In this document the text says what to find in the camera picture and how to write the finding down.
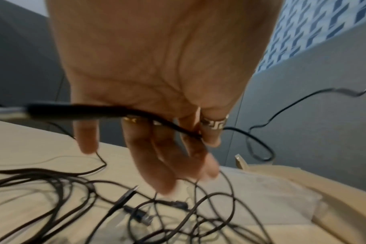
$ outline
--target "desk surface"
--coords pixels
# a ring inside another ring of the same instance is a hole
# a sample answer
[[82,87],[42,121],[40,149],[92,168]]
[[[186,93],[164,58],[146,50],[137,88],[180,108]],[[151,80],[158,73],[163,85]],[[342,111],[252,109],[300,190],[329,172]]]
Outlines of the desk surface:
[[[151,196],[154,194],[154,191],[138,174],[127,148],[101,144],[99,152],[109,165],[105,170],[87,178],[125,182],[129,186],[139,185],[141,192]],[[0,169],[42,167],[66,172],[82,172],[96,168],[100,164],[95,156],[81,154],[75,141],[68,136],[0,122]],[[0,189],[0,236],[41,215],[51,207],[48,201],[50,196],[37,192],[37,190],[50,189],[45,184],[39,183]],[[118,199],[125,192],[119,187],[105,184],[97,185],[97,190],[102,196],[112,200]],[[66,211],[78,205],[83,196],[82,189],[75,191],[70,202],[64,206],[64,210]],[[188,198],[187,190],[183,185],[180,186],[180,190],[175,197],[179,200]],[[144,199],[135,197],[131,199],[130,204],[136,205],[143,201]],[[96,206],[91,211],[52,238],[50,243],[84,243],[85,238],[106,214],[108,208],[109,205],[97,201]],[[159,211],[162,215],[173,217],[170,218],[172,222],[183,218],[181,212],[173,209],[161,208]],[[130,240],[125,238],[126,218],[127,216],[118,213],[108,219],[105,225],[96,233],[92,243],[131,243]],[[32,226],[9,243],[20,243],[34,234],[41,224],[43,223]],[[342,243],[315,225],[267,226],[267,230],[276,244]],[[225,229],[224,233],[233,243],[245,243],[230,230]],[[175,243],[186,243],[186,241],[176,240]],[[225,243],[225,240],[219,237],[215,238],[212,243],[221,244]]]

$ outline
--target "hand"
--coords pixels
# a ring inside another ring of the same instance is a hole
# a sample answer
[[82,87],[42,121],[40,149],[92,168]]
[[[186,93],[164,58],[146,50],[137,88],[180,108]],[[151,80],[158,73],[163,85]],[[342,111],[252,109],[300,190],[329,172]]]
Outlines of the hand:
[[[198,124],[226,117],[243,93],[273,31],[280,0],[47,1],[62,65],[77,104],[121,105],[177,119],[220,144]],[[123,120],[125,142],[145,181],[169,194],[177,178],[215,178],[205,144],[145,121]],[[82,152],[98,148],[98,121],[77,121]]]

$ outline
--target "transparent plastic wrap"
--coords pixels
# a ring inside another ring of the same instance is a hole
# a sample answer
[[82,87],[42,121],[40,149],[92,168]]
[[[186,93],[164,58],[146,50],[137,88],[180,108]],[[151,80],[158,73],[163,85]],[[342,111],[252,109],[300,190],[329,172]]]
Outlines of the transparent plastic wrap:
[[[235,197],[242,200],[266,225],[278,224],[309,224],[321,200],[321,195],[289,180],[244,172],[233,168],[221,169],[230,179]],[[207,193],[226,192],[230,188],[222,175],[216,180],[199,183]],[[187,191],[194,200],[194,186],[187,183]],[[204,194],[197,190],[197,199]],[[232,200],[225,196],[211,198],[217,212],[223,218],[230,216]],[[205,217],[215,218],[209,202],[202,203],[198,212]],[[251,215],[238,203],[232,223],[255,225]]]

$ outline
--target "wooden table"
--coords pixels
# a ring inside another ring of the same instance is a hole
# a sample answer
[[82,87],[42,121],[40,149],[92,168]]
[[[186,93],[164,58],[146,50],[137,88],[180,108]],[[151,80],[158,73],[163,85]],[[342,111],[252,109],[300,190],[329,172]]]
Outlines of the wooden table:
[[[89,175],[88,179],[125,182],[129,186],[139,185],[141,192],[150,196],[154,194],[152,188],[138,174],[127,148],[100,144],[99,152],[109,165],[105,170]],[[0,169],[40,167],[66,172],[82,172],[96,168],[100,164],[101,162],[96,156],[81,154],[75,141],[66,135],[0,122]],[[96,186],[102,196],[111,200],[117,200],[125,192],[124,189],[112,185],[97,184]],[[186,186],[180,185],[179,187],[176,199],[186,200],[188,198]],[[51,207],[48,199],[55,199],[55,195],[50,190],[49,186],[40,183],[0,189],[0,236],[48,211]],[[68,211],[79,204],[84,196],[85,193],[82,189],[76,189],[63,211]],[[135,197],[131,199],[129,204],[136,206],[143,201],[144,199],[141,197]],[[109,205],[99,200],[85,216],[56,235],[48,243],[84,243],[85,238],[108,209]],[[161,207],[159,211],[168,218],[167,222],[170,223],[177,222],[184,217],[184,213],[181,211],[167,207]],[[96,233],[92,243],[132,243],[126,238],[127,218],[128,215],[117,213],[108,219]],[[20,243],[32,236],[44,224],[43,222],[25,230],[9,243]],[[258,231],[256,227],[251,227],[251,229]],[[342,243],[320,227],[312,224],[267,226],[267,230],[276,244]],[[136,228],[136,231],[147,233],[147,229],[140,226]],[[233,243],[246,243],[226,228],[224,233]],[[184,239],[184,237],[180,237],[175,243],[186,243]],[[219,237],[212,243],[225,243],[225,240]]]

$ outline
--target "patterned wall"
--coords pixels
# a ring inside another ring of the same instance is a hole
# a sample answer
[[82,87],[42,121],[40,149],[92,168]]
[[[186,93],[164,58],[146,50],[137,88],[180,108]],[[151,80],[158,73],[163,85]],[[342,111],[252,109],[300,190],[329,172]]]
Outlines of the patterned wall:
[[256,72],[366,20],[366,0],[286,0]]

